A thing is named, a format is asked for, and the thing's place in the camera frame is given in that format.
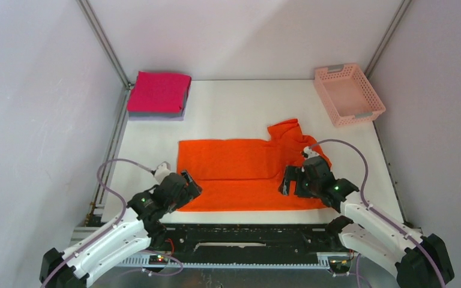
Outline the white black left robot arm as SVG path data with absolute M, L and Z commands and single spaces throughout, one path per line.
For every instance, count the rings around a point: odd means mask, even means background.
M 89 287 L 124 259 L 166 242 L 161 219 L 202 194 L 187 171 L 169 172 L 159 184 L 135 194 L 114 220 L 73 246 L 46 252 L 39 280 L 42 287 Z

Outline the orange t shirt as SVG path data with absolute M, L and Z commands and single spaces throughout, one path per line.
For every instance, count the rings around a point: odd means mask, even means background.
M 299 211 L 324 209 L 317 198 L 279 192 L 286 166 L 299 167 L 316 143 L 297 119 L 267 128 L 269 140 L 202 139 L 178 144 L 177 170 L 186 170 L 202 194 L 182 212 Z

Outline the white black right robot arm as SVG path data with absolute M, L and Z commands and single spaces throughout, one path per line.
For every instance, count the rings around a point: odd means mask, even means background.
M 354 250 L 388 271 L 399 287 L 444 287 L 455 278 L 445 245 L 437 235 L 424 236 L 400 223 L 361 195 L 347 179 L 334 177 L 319 155 L 306 158 L 302 166 L 287 166 L 279 192 L 317 198 L 340 215 L 327 224 L 325 243 L 340 251 Z

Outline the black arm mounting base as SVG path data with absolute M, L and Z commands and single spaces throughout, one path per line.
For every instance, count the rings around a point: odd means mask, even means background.
M 184 264 L 301 266 L 351 256 L 323 224 L 170 223 L 165 229 L 151 249 L 173 252 Z

